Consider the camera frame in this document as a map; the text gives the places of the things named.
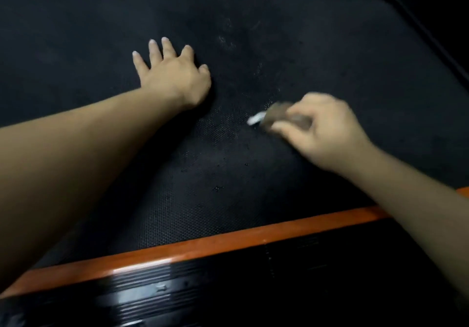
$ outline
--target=wrist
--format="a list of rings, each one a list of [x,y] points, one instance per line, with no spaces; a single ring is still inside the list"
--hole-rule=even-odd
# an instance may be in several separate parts
[[[384,155],[385,153],[381,149],[372,142],[368,142],[350,156],[347,164],[343,165],[337,174],[355,183],[375,170]]]
[[[155,107],[163,105],[164,110],[172,113],[174,116],[186,110],[184,97],[178,91],[172,89],[155,89],[149,87],[141,87],[138,89],[143,94],[145,101]]]

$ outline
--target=forearm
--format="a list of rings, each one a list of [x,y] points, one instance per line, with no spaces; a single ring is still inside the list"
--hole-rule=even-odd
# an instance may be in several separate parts
[[[469,200],[371,147],[343,175],[392,215],[469,296]]]
[[[138,89],[0,128],[0,290],[87,212],[180,110],[177,98]]]

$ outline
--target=orange trim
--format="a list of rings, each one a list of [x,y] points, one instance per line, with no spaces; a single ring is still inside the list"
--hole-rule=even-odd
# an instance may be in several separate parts
[[[25,272],[0,295],[0,298],[54,289],[141,268],[207,257],[388,217],[389,215],[377,206],[356,208],[96,259],[33,269]]]

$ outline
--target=black running belt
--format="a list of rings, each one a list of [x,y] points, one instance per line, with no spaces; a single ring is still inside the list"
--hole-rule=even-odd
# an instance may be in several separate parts
[[[0,0],[0,124],[139,86],[131,53],[187,43],[213,88],[152,138],[51,265],[367,206],[249,116],[311,91],[346,100],[370,138],[469,185],[469,93],[384,0]]]

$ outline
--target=hand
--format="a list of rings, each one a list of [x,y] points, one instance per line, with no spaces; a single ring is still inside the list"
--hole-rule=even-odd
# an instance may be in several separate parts
[[[142,88],[175,96],[183,109],[199,105],[207,96],[212,84],[208,66],[196,68],[194,50],[186,45],[178,57],[166,37],[161,39],[163,56],[155,40],[148,44],[151,69],[148,69],[138,52],[133,52],[135,69]]]
[[[281,134],[318,167],[345,175],[373,148],[346,102],[321,93],[308,93],[287,110],[287,116],[309,116],[313,125],[302,130],[291,122],[278,121],[272,131]]]

